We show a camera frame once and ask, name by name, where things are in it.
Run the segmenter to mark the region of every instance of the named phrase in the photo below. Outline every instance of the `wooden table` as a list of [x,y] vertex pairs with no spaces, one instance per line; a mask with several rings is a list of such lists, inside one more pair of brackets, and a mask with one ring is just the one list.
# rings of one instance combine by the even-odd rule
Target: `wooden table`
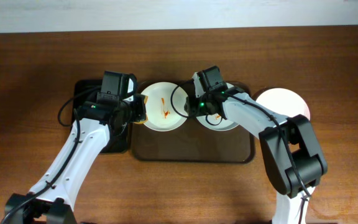
[[[358,26],[0,34],[0,219],[63,146],[57,111],[78,80],[184,80],[212,65],[253,93],[279,86],[306,100],[329,167],[307,219],[358,223]],[[102,155],[75,203],[77,220],[95,223],[250,223],[274,211],[259,143],[246,166]]]

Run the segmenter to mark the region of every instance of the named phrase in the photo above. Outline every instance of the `sauce stain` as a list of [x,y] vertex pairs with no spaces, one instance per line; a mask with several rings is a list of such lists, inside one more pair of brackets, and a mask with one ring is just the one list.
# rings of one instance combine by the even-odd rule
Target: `sauce stain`
[[170,113],[171,113],[171,112],[169,112],[169,111],[165,112],[165,110],[164,110],[164,117],[165,117],[165,119],[167,118],[168,114],[170,114]]
[[166,119],[168,114],[170,114],[171,112],[169,112],[169,110],[165,111],[165,109],[163,108],[165,106],[164,98],[161,98],[161,102],[162,102],[162,114],[164,115],[164,118]]

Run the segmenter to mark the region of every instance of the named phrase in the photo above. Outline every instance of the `white wall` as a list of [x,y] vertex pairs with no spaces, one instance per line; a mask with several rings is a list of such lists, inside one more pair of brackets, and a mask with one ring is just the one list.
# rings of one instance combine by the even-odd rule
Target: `white wall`
[[358,24],[358,0],[0,0],[0,32]]

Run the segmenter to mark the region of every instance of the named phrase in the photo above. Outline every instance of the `black tray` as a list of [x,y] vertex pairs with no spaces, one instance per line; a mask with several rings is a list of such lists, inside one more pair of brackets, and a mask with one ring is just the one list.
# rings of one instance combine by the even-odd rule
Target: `black tray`
[[[142,82],[138,93],[156,82]],[[228,82],[249,89],[238,82]],[[194,95],[194,85],[183,86],[188,95]],[[227,162],[246,164],[255,157],[254,137],[238,126],[228,131],[213,131],[196,118],[188,118],[172,131],[160,132],[143,124],[132,126],[131,151],[142,161]]]

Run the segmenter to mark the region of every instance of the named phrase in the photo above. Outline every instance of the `black cable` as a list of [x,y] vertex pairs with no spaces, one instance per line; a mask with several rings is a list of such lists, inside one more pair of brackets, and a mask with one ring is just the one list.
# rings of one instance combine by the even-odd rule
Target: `black cable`
[[80,128],[80,120],[78,119],[78,115],[76,112],[76,109],[73,110],[74,112],[74,117],[75,117],[75,121],[76,121],[76,125],[77,125],[77,136],[75,138],[74,141],[74,145],[73,148],[71,149],[69,155],[66,158],[66,161],[63,163],[62,167],[60,168],[60,170],[57,172],[56,176],[50,181],[47,182],[46,181],[46,186],[40,190],[39,192],[37,192],[36,194],[33,194],[33,196],[31,196],[30,198],[28,198],[27,200],[25,200],[24,202],[22,202],[19,205],[16,205],[14,208],[12,208],[7,214],[6,216],[2,219],[1,224],[5,224],[12,216],[13,214],[15,214],[18,210],[20,210],[22,207],[26,206],[28,203],[30,203],[31,201],[33,201],[34,199],[36,199],[38,196],[42,195],[43,193],[45,193],[47,190],[49,190],[53,184],[56,182],[57,179],[59,179],[60,175],[63,173],[63,171],[65,170],[67,164],[69,163],[71,157],[73,157],[75,149],[77,148],[77,145],[80,141],[80,134],[81,134],[81,128]]
[[247,105],[250,105],[250,106],[253,106],[254,108],[257,108],[258,110],[260,110],[261,112],[263,112],[264,114],[266,114],[266,116],[268,116],[273,122],[274,124],[276,125],[276,128],[278,129],[278,133],[281,137],[281,139],[283,140],[284,142],[284,146],[285,146],[285,149],[287,151],[287,154],[288,154],[288,157],[290,159],[290,162],[291,162],[291,165],[292,165],[292,168],[293,168],[293,171],[295,173],[295,176],[296,176],[296,179],[298,179],[298,182],[299,184],[301,185],[301,188],[303,191],[305,191],[307,197],[311,197],[311,194],[309,193],[308,189],[306,188],[306,186],[304,185],[303,181],[302,181],[302,178],[298,172],[298,169],[296,168],[296,165],[295,165],[295,161],[293,160],[292,158],[292,153],[291,153],[291,149],[288,145],[288,141],[287,139],[285,138],[284,134],[282,133],[281,129],[280,129],[280,124],[277,122],[277,120],[274,118],[273,115],[271,115],[270,113],[268,113],[265,109],[263,109],[262,107],[260,107],[259,105],[256,105],[256,104],[253,104],[253,103],[250,103],[248,102],[247,100],[242,100],[236,96],[233,96],[233,95],[230,95],[230,94],[227,94],[227,93],[223,93],[223,95],[226,95],[226,96],[229,96],[235,100],[238,100],[244,104],[247,104]]
[[305,204],[306,202],[308,202],[309,200],[305,197],[302,197],[302,202],[301,202],[301,213],[300,213],[300,217],[299,217],[299,222],[298,224],[302,223],[302,216],[303,216],[303,209],[305,208]]
[[187,80],[187,81],[185,81],[185,82],[183,82],[183,83],[177,85],[177,86],[173,89],[173,91],[172,91],[172,93],[171,93],[171,106],[172,106],[173,110],[174,110],[177,114],[179,114],[179,116],[182,116],[182,117],[184,117],[184,118],[189,118],[189,116],[183,115],[183,114],[179,113],[179,111],[177,111],[177,109],[176,109],[175,106],[173,105],[173,94],[176,92],[176,90],[177,90],[179,87],[183,86],[184,84],[193,83],[193,82],[194,82],[194,81],[193,81],[192,79],[191,79],[191,80]]
[[209,125],[212,125],[212,126],[218,126],[218,125],[220,125],[221,122],[222,122],[222,120],[223,120],[223,118],[222,118],[222,116],[221,116],[221,121],[220,121],[218,124],[213,124],[213,123],[211,123],[211,122],[208,121],[208,114],[205,115],[205,121],[206,121]]
[[64,109],[71,101],[77,99],[78,97],[83,96],[83,95],[86,94],[86,93],[89,93],[89,92],[98,90],[98,89],[100,89],[100,88],[101,88],[101,86],[95,86],[95,87],[93,87],[93,88],[90,88],[89,90],[82,91],[81,93],[75,95],[74,97],[70,98],[66,103],[64,103],[63,106],[60,108],[59,112],[57,113],[57,121],[59,121],[59,124],[61,124],[63,127],[70,127],[71,124],[64,124],[64,123],[62,123],[62,121],[60,120],[60,115],[61,115],[63,109]]

